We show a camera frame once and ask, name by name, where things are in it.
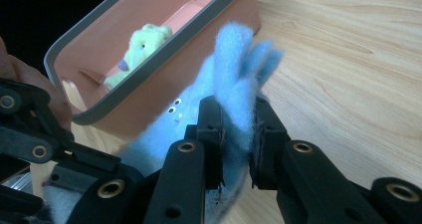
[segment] stuffed animal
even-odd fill
[[[122,60],[117,64],[117,73],[105,78],[104,84],[111,90],[133,72],[172,35],[168,26],[146,24],[135,31]]]
[[[123,163],[137,168],[144,176],[158,170],[169,146],[184,137],[188,124],[197,123],[200,101],[214,95],[227,117],[223,120],[226,130],[225,185],[221,190],[206,191],[205,223],[219,222],[241,190],[251,152],[255,100],[262,95],[261,87],[277,68],[283,54],[269,41],[260,42],[251,49],[252,40],[252,29],[238,23],[225,25],[217,35],[214,53],[205,59],[195,82],[119,154]],[[71,192],[53,186],[46,187],[45,193],[51,205],[66,205],[71,210],[76,203],[67,200],[81,197],[81,193],[75,193],[73,199],[58,200],[56,196],[65,197]],[[67,220],[70,213],[63,209],[53,210],[55,220]]]

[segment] plush toy eye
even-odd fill
[[[182,99],[177,99],[176,101],[174,101],[175,105],[180,105],[182,103]]]
[[[176,107],[171,107],[170,109],[168,109],[168,112],[175,112],[176,111]]]

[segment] metal screw head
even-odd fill
[[[184,142],[184,143],[180,143],[177,146],[177,149],[179,149],[179,151],[181,152],[191,152],[194,151],[196,149],[195,144],[191,143],[191,142]]]
[[[293,145],[293,148],[298,152],[312,152],[313,151],[313,148],[311,146],[307,145],[306,143],[301,143],[301,142],[295,143]]]
[[[402,201],[418,202],[421,199],[418,193],[414,192],[412,189],[405,185],[389,183],[386,185],[386,188],[391,195]]]
[[[38,145],[32,149],[32,155],[37,158],[43,158],[47,155],[47,148],[43,145]]]
[[[121,179],[113,179],[104,183],[97,192],[100,198],[112,198],[124,191],[124,181]]]
[[[11,96],[3,96],[0,98],[0,107],[3,109],[11,109],[15,106],[15,99]]]

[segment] blue plush toy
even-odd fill
[[[225,186],[221,193],[207,191],[205,223],[216,223],[224,216],[244,183],[253,139],[256,96],[261,95],[261,87],[282,57],[282,52],[269,41],[251,49],[252,40],[250,28],[237,23],[225,25],[217,35],[214,53],[204,61],[196,81],[119,155],[123,163],[137,168],[144,176],[160,169],[169,146],[184,137],[188,124],[197,122],[200,101],[214,95],[229,118],[223,123],[227,137],[223,151]],[[60,222],[68,219],[82,195],[52,186],[45,188],[45,194],[54,219]],[[64,200],[70,210],[63,210]]]

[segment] wooden table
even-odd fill
[[[264,91],[290,136],[318,145],[366,188],[385,176],[422,187],[422,0],[258,3],[256,40],[286,51]],[[80,143],[121,144],[73,128]],[[224,223],[283,223],[275,197],[249,181]]]

